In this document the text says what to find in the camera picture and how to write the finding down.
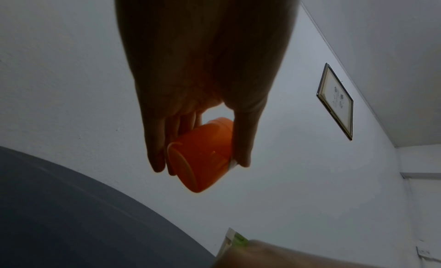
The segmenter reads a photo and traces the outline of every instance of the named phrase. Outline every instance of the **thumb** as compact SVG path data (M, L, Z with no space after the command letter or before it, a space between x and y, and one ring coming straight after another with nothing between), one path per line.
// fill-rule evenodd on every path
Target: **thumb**
M265 104L266 102L251 112L234 111L232 156L243 167L249 167L251 164L254 137Z

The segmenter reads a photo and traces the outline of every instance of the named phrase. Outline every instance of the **ceiling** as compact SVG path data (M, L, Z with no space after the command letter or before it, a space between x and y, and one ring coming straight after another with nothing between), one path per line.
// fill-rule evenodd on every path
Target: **ceiling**
M441 0L302 2L391 141L441 143Z

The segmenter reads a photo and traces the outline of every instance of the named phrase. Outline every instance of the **green object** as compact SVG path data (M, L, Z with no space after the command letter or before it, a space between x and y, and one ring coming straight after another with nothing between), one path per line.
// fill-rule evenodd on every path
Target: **green object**
M248 239L243 237L242 235L240 235L239 233L236 232L236 234L234 234L234 239L232 242L232 246L234 247L246 247L248 245Z

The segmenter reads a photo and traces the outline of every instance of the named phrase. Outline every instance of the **orange bottle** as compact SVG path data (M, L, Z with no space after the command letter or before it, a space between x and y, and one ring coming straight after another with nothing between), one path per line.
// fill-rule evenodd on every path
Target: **orange bottle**
M236 165L231 157L232 133L233 121L217 118L168 145L171 167L189 190L206 190Z

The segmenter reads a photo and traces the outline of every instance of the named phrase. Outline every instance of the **picture on wall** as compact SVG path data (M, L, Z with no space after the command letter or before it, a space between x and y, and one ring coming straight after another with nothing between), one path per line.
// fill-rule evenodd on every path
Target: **picture on wall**
M325 64L323 70L317 97L349 140L352 140L354 101L328 63Z

